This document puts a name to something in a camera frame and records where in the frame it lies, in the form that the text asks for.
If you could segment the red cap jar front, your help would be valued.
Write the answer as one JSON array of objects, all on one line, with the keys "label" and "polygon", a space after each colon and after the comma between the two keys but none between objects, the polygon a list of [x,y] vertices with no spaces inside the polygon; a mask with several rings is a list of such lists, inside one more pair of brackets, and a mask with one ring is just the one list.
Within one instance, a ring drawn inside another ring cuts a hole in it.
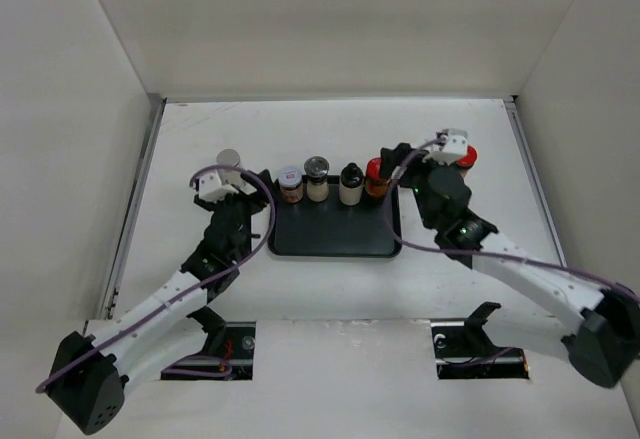
[{"label": "red cap jar front", "polygon": [[382,199],[388,191],[389,179],[380,175],[382,159],[372,158],[366,166],[364,191],[372,199]]}]

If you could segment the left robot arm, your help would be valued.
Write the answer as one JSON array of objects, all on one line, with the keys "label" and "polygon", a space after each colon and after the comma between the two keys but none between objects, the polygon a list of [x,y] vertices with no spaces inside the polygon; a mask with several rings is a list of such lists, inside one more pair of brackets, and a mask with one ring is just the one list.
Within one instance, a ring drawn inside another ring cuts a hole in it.
[{"label": "left robot arm", "polygon": [[224,322],[209,307],[240,274],[268,237],[252,230],[275,201],[264,193],[230,195],[211,207],[211,220],[194,252],[171,278],[110,326],[59,343],[49,376],[36,389],[86,436],[104,429],[122,409],[152,345],[183,320],[197,326],[190,345],[206,358],[224,346]]}]

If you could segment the small dark jar white lid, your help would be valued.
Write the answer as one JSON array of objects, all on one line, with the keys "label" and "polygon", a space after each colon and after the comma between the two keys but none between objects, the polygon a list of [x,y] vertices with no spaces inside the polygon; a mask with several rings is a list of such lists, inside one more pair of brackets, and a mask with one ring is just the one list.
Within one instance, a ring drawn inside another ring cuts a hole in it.
[{"label": "small dark jar white lid", "polygon": [[278,175],[282,199],[291,204],[298,203],[304,196],[302,172],[294,166],[283,168]]}]

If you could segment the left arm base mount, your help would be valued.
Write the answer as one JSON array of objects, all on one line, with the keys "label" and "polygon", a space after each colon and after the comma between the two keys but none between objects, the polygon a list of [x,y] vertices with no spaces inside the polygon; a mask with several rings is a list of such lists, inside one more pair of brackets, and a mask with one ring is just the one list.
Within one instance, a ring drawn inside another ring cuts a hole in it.
[{"label": "left arm base mount", "polygon": [[251,381],[257,324],[228,322],[209,307],[188,316],[198,324],[202,347],[162,371],[164,381]]}]

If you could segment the silver cap shaker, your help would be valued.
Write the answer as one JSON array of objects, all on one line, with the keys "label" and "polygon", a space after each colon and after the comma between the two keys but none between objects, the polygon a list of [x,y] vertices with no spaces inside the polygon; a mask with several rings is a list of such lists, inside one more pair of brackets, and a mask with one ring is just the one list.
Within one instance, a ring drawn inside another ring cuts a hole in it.
[{"label": "silver cap shaker", "polygon": [[[216,163],[218,165],[236,168],[242,167],[240,155],[235,149],[221,150],[216,156]],[[218,171],[218,176],[223,185],[233,186],[237,190],[247,194],[251,194],[255,191],[255,188],[241,177],[240,171],[221,169]]]}]

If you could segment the clear cap white spice bottle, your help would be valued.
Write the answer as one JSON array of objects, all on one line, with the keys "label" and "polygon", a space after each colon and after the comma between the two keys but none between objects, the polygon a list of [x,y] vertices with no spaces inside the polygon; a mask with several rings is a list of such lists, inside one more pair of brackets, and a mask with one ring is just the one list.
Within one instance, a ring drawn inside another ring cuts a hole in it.
[{"label": "clear cap white spice bottle", "polygon": [[311,201],[322,202],[329,195],[329,162],[322,156],[312,156],[304,163],[307,177],[306,192]]}]

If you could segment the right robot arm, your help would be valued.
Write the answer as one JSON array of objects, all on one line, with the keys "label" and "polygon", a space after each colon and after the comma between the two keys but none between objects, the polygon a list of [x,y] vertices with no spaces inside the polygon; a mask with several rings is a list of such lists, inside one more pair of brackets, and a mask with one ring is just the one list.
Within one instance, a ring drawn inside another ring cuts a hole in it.
[{"label": "right robot arm", "polygon": [[410,188],[422,226],[435,234],[432,246],[405,239],[400,244],[496,279],[552,316],[545,326],[493,323],[489,318],[499,303],[482,303],[465,320],[464,343],[477,354],[468,365],[491,361],[509,348],[528,349],[570,364],[599,387],[616,387],[639,356],[638,294],[520,248],[470,209],[471,190],[454,163],[441,160],[445,149],[444,140],[433,139],[380,151],[380,179],[390,189]]}]

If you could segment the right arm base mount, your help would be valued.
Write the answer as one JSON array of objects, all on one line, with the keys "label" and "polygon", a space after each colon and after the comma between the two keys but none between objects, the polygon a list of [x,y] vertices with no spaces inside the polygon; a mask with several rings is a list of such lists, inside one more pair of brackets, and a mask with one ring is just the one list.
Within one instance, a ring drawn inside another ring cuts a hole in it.
[{"label": "right arm base mount", "polygon": [[431,334],[440,380],[529,379],[522,349],[494,345],[483,326],[500,309],[484,302],[466,318],[431,322]]}]

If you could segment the black cap white bottle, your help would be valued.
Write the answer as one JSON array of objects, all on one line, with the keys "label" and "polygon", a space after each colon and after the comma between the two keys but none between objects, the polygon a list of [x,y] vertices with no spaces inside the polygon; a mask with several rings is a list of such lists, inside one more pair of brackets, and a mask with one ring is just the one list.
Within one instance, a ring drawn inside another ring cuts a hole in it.
[{"label": "black cap white bottle", "polygon": [[339,177],[339,199],[345,206],[355,206],[361,200],[364,185],[362,169],[355,163],[347,164]]}]

